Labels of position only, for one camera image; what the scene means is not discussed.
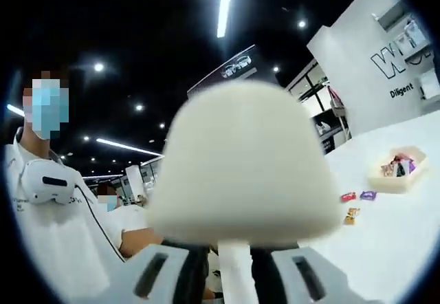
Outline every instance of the white shirt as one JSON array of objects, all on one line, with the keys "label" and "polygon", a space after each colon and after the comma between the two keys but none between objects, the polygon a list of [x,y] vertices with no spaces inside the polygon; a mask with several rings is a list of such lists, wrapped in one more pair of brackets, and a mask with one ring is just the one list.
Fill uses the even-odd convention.
[{"label": "white shirt", "polygon": [[114,251],[122,243],[122,229],[101,210],[81,174],[72,168],[67,167],[105,233],[78,188],[70,204],[29,203],[18,183],[19,173],[26,162],[37,158],[17,141],[5,146],[5,177],[23,242],[47,283],[64,302],[96,296],[110,286],[109,276],[123,264]]},{"label": "white shirt", "polygon": [[120,206],[115,210],[109,211],[108,214],[111,220],[118,223],[119,227],[124,231],[148,228],[146,209],[136,204]]}]

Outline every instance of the white table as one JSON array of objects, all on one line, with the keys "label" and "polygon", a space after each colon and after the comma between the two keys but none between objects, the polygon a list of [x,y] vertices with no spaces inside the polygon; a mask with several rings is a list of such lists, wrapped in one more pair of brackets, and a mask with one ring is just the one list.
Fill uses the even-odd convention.
[{"label": "white table", "polygon": [[[374,202],[351,201],[360,208],[354,226],[341,226],[333,234],[300,246],[310,246],[346,273],[349,286],[367,300],[397,303],[417,285],[437,251],[440,231],[440,111],[365,133],[326,155],[334,170],[340,194],[369,189],[366,175],[393,147],[418,146],[428,155],[429,171],[406,194],[378,193]],[[225,303],[236,292],[237,276],[231,266],[243,260],[249,270],[249,251],[237,249],[222,259],[221,278]],[[246,276],[249,289],[252,277]]]}]

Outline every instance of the linear ceiling light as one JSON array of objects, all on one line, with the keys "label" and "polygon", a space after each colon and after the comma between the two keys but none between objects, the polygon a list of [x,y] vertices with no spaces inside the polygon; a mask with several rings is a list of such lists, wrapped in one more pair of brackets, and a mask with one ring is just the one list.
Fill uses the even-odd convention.
[{"label": "linear ceiling light", "polygon": [[220,0],[219,24],[217,26],[217,38],[223,38],[228,24],[229,5],[231,0]]},{"label": "linear ceiling light", "polygon": [[122,177],[123,175],[91,175],[89,177],[82,177],[83,179],[101,179],[101,178],[112,178],[112,177]]},{"label": "linear ceiling light", "polygon": [[25,117],[25,113],[23,112],[23,110],[14,107],[13,105],[7,105],[6,108],[8,108],[10,111],[12,111],[13,113],[16,113],[17,115],[21,116],[21,117]]},{"label": "linear ceiling light", "polygon": [[113,141],[109,141],[109,140],[104,140],[104,139],[101,139],[101,138],[96,139],[96,141],[100,142],[101,144],[108,144],[109,146],[129,149],[131,151],[138,151],[139,153],[150,154],[150,155],[155,155],[155,156],[163,156],[162,154],[159,154],[159,153],[154,153],[152,151],[146,151],[144,149],[139,149],[139,148],[135,148],[135,147],[132,147],[132,146],[127,146],[125,144],[118,144],[117,142],[113,142]]}]

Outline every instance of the black cable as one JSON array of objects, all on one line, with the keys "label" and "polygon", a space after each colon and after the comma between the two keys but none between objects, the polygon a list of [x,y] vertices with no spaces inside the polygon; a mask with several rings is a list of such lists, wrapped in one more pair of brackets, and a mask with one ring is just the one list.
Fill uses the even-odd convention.
[{"label": "black cable", "polygon": [[107,239],[107,241],[109,242],[111,248],[113,249],[113,251],[117,254],[117,256],[119,257],[119,259],[121,261],[123,261],[125,263],[125,259],[121,256],[121,254],[118,252],[118,249],[115,248],[115,246],[113,245],[113,243],[110,241],[109,237],[107,236],[106,232],[104,231],[104,229],[102,228],[100,222],[98,221],[98,218],[96,218],[95,213],[93,211],[93,209],[90,206],[89,203],[89,198],[84,194],[83,190],[81,189],[81,187],[79,187],[77,184],[75,184],[75,188],[79,189],[81,191],[82,196],[85,199],[85,202],[87,203],[87,206],[89,207],[89,210],[91,212],[91,215],[93,216],[93,218],[95,219],[97,225],[99,226],[99,228],[101,229],[103,235],[105,236],[105,238]]}]

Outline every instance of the ceiling light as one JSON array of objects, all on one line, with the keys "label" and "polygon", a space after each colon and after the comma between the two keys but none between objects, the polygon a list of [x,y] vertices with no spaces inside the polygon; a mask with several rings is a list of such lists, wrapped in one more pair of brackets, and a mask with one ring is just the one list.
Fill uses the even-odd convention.
[{"label": "ceiling light", "polygon": [[131,151],[137,151],[139,153],[156,155],[156,156],[163,156],[162,154],[155,153],[153,151],[146,151],[145,149],[139,149],[139,148],[136,148],[136,147],[127,146],[126,144],[119,144],[117,142],[113,142],[113,141],[109,141],[109,140],[104,140],[104,139],[101,139],[101,138],[96,139],[96,141],[100,142],[101,144],[108,144],[109,146],[115,146],[115,147],[119,147],[119,148],[123,148],[123,149],[129,149]]},{"label": "ceiling light", "polygon": [[112,178],[112,177],[122,177],[123,175],[92,175],[90,177],[82,177],[83,179],[100,179],[100,178]]},{"label": "ceiling light", "polygon": [[94,68],[96,72],[101,72],[104,69],[104,65],[102,63],[96,63]]},{"label": "ceiling light", "polygon": [[231,0],[220,0],[219,23],[217,26],[217,38],[223,38],[228,24],[229,4]]},{"label": "ceiling light", "polygon": [[13,113],[21,116],[21,117],[25,117],[25,113],[23,112],[23,110],[14,107],[13,105],[6,105],[6,108],[8,108],[10,111],[12,111]]},{"label": "ceiling light", "polygon": [[305,28],[305,26],[306,26],[305,20],[301,20],[301,21],[298,22],[298,27],[299,28]]}]

